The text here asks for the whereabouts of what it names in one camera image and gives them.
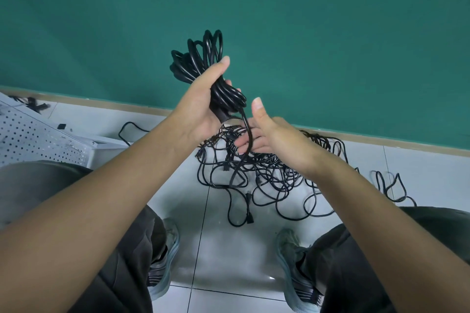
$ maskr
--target white pegboard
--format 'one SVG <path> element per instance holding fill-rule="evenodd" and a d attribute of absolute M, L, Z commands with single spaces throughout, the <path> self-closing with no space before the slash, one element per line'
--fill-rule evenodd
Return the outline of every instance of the white pegboard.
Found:
<path fill-rule="evenodd" d="M 88 166 L 93 148 L 0 93 L 0 167 L 49 160 Z"/>

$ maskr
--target forearm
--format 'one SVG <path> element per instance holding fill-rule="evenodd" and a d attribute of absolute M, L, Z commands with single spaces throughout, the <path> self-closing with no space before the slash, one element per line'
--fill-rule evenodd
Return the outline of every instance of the forearm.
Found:
<path fill-rule="evenodd" d="M 398 312 L 468 312 L 470 267 L 346 162 L 316 146 L 313 179 Z"/>
<path fill-rule="evenodd" d="M 67 310 L 196 146 L 177 118 L 169 117 L 112 161 L 8 226 L 0 233 L 0 310 Z"/>

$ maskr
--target dark gray pants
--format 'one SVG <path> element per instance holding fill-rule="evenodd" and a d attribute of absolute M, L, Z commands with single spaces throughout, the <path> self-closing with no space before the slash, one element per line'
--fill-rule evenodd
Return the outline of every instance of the dark gray pants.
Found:
<path fill-rule="evenodd" d="M 90 172 L 50 161 L 1 167 L 0 230 Z M 70 312 L 152 312 L 147 275 L 165 243 L 162 220 L 145 206 Z"/>
<path fill-rule="evenodd" d="M 402 207 L 402 210 L 470 264 L 470 213 L 434 207 Z M 344 224 L 315 241 L 306 254 L 302 271 L 320 292 L 326 293 L 322 313 L 395 312 L 384 287 Z"/>

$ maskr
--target sneaker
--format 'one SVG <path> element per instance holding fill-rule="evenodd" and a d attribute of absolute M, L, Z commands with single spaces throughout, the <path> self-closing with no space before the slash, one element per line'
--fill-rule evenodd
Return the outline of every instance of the sneaker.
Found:
<path fill-rule="evenodd" d="M 162 297 L 170 287 L 170 265 L 179 248 L 179 232 L 175 222 L 163 219 L 166 229 L 166 248 L 161 257 L 150 265 L 147 288 L 152 301 Z"/>
<path fill-rule="evenodd" d="M 319 313 L 320 292 L 305 277 L 299 267 L 308 248 L 300 246 L 291 229 L 283 229 L 276 238 L 276 256 L 285 274 L 284 297 L 287 305 L 297 313 Z"/>

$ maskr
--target left hand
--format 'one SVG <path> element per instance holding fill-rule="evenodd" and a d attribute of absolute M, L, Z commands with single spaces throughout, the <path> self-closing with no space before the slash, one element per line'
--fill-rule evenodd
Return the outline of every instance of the left hand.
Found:
<path fill-rule="evenodd" d="M 196 144 L 215 135 L 222 125 L 209 109 L 209 103 L 212 84 L 225 73 L 229 65 L 230 58 L 225 56 L 197 77 L 170 115 L 179 118 Z"/>

